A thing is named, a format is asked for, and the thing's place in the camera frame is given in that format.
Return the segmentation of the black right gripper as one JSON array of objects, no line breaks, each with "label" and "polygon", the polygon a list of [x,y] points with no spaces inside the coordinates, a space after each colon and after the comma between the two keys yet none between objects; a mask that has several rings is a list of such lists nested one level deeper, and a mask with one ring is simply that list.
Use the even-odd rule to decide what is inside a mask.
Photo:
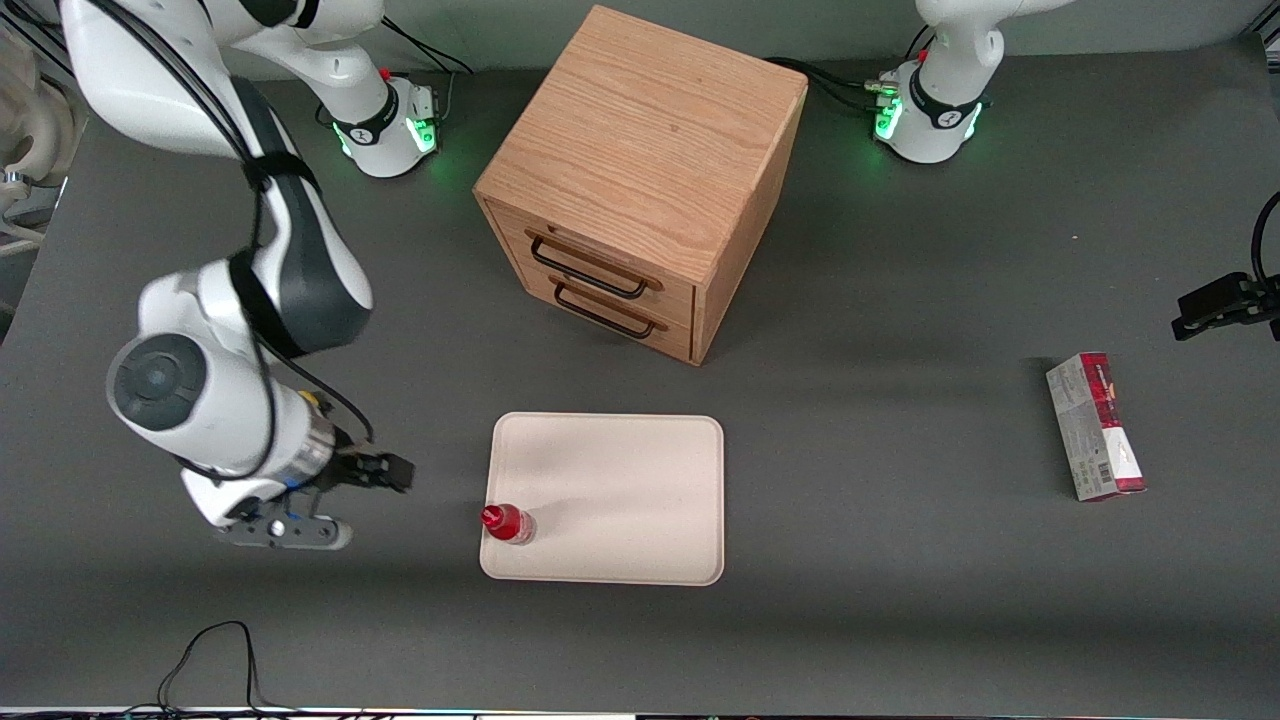
[{"label": "black right gripper", "polygon": [[364,454],[365,445],[335,445],[324,468],[305,483],[307,492],[325,493],[340,486],[390,489],[407,493],[412,488],[415,465],[394,454]]}]

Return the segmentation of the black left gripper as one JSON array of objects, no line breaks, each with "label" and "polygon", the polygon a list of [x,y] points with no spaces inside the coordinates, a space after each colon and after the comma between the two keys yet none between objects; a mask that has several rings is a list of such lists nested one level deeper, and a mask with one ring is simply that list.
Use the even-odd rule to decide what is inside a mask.
[{"label": "black left gripper", "polygon": [[1188,341],[1207,331],[1236,323],[1266,323],[1272,338],[1279,342],[1279,275],[1258,281],[1254,290],[1256,297],[1247,309],[1243,302],[1251,300],[1248,274],[1226,274],[1181,296],[1178,300],[1180,314],[1172,320],[1175,341]]}]

